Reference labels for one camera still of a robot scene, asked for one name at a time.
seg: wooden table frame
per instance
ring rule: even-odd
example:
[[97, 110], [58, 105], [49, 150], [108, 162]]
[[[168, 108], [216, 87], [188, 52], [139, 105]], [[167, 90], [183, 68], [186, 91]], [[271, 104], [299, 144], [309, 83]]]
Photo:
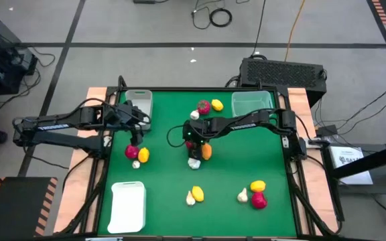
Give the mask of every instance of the wooden table frame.
[[[109, 100], [109, 102], [116, 102], [116, 96], [108, 97], [109, 91], [107, 88], [89, 88], [87, 98], [100, 98], [102, 100]], [[289, 88], [289, 104], [293, 111], [303, 120], [306, 128], [311, 137], [315, 136], [315, 128], [312, 120], [312, 114], [310, 111], [308, 98], [306, 91], [303, 88]], [[279, 97], [279, 103], [282, 108], [285, 107], [283, 98]], [[86, 105], [99, 104], [97, 101], [87, 102]], [[306, 131], [301, 123], [297, 120], [297, 130], [300, 137], [306, 139]], [[97, 135], [95, 131], [79, 131], [78, 136], [89, 137], [91, 135]], [[322, 161], [321, 153], [319, 150], [308, 149], [308, 154], [315, 157], [317, 160]], [[79, 161], [86, 157], [86, 153], [82, 150], [74, 150], [71, 158], [70, 169], [74, 167]], [[103, 160], [93, 161], [91, 158], [85, 161], [82, 165], [77, 167], [76, 171], [73, 171], [70, 177], [66, 181], [65, 190], [62, 194], [62, 200], [58, 210], [58, 217], [54, 226], [54, 232], [59, 232], [64, 229], [71, 219], [76, 215], [85, 201], [86, 195], [90, 193], [91, 188], [96, 185], [97, 181], [101, 177]], [[312, 207], [316, 210], [321, 219], [327, 224], [327, 226], [336, 231], [338, 229], [336, 216], [334, 213], [332, 199], [330, 197], [330, 191], [327, 184], [326, 174], [321, 166], [317, 163], [305, 160], [302, 161], [302, 169], [304, 172], [304, 183], [306, 184], [307, 194]], [[298, 174], [295, 175], [295, 180], [299, 183], [302, 181], [302, 177]], [[94, 224], [94, 218], [97, 210], [98, 198], [94, 201], [88, 212], [87, 222], [83, 224], [82, 231], [92, 232], [96, 228]], [[302, 234], [320, 235], [318, 229], [309, 224], [305, 210], [301, 203], [298, 201], [298, 213]]]

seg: white garlic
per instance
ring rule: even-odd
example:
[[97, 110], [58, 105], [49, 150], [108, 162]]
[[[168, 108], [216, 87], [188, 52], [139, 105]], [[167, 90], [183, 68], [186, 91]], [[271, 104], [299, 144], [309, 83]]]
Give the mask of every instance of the white garlic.
[[200, 167], [200, 161], [194, 158], [189, 158], [187, 161], [187, 164], [191, 169], [199, 169]]
[[196, 203], [191, 191], [188, 191], [188, 193], [187, 193], [186, 203], [189, 206], [193, 206]]
[[139, 161], [133, 161], [133, 162], [132, 162], [132, 167], [133, 167], [134, 169], [138, 169], [139, 166], [141, 166], [141, 163], [140, 163]]
[[192, 120], [197, 120], [197, 119], [199, 119], [199, 112], [198, 112], [198, 110], [193, 110], [191, 113], [190, 113], [190, 118], [192, 119]]
[[238, 201], [241, 203], [246, 203], [248, 201], [247, 188], [244, 187], [242, 192], [238, 194]]

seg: yellow fruit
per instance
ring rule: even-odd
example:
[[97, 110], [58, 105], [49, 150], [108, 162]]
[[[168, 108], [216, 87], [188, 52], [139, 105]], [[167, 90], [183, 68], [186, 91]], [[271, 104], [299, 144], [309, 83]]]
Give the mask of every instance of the yellow fruit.
[[211, 101], [212, 108], [215, 109], [216, 111], [221, 111], [223, 109], [222, 102], [219, 100], [212, 100]]
[[150, 157], [150, 151], [148, 151], [147, 148], [143, 147], [141, 148], [141, 150], [139, 150], [138, 161], [140, 161], [141, 163], [146, 163], [149, 157]]
[[193, 186], [192, 195], [197, 202], [202, 202], [204, 200], [204, 192], [202, 191], [202, 188], [198, 186]]
[[208, 143], [202, 145], [202, 158], [207, 161], [211, 158], [212, 147]]
[[249, 187], [251, 188], [251, 191], [254, 192], [265, 191], [266, 183], [261, 180], [253, 181]]

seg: white label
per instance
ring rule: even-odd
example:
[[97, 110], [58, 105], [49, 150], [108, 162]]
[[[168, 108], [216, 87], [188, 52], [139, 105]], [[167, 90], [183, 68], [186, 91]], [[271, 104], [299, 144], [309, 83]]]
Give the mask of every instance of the white label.
[[38, 127], [42, 131], [46, 130], [56, 130], [56, 129], [63, 129], [63, 128], [68, 128], [68, 124], [61, 124], [61, 125], [54, 125], [54, 126], [49, 126], [49, 127]]
[[255, 127], [255, 124], [245, 124], [237, 127], [231, 127], [232, 130], [239, 130], [243, 128]]

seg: black equipment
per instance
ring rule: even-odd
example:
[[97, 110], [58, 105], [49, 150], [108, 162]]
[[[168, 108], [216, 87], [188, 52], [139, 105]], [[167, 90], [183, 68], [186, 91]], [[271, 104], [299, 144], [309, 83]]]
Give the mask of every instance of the black equipment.
[[[89, 100], [102, 102], [101, 105], [83, 106]], [[105, 154], [104, 140], [101, 136], [87, 138], [53, 133], [49, 131], [75, 128], [84, 131], [130, 131], [131, 144], [137, 146], [142, 143], [143, 132], [137, 130], [139, 123], [149, 124], [151, 119], [147, 114], [133, 106], [130, 100], [123, 104], [108, 104], [97, 98], [83, 101], [68, 114], [38, 116], [13, 119], [13, 142], [19, 147], [32, 147], [41, 143], [64, 147], [80, 148], [94, 157], [103, 158]]]
[[34, 74], [37, 58], [0, 20], [0, 94], [16, 94], [22, 78]]
[[[276, 125], [272, 124], [270, 120], [275, 120]], [[223, 137], [231, 131], [253, 127], [265, 127], [275, 134], [285, 136], [290, 156], [294, 159], [306, 158], [306, 144], [303, 138], [298, 138], [296, 135], [296, 114], [292, 110], [260, 109], [233, 118], [213, 117], [187, 120], [183, 125], [182, 138], [192, 143], [192, 148], [189, 148], [188, 151], [189, 158], [200, 160], [203, 143]]]
[[326, 71], [321, 65], [244, 58], [241, 64], [241, 87], [300, 87], [306, 89], [313, 106], [327, 92]]

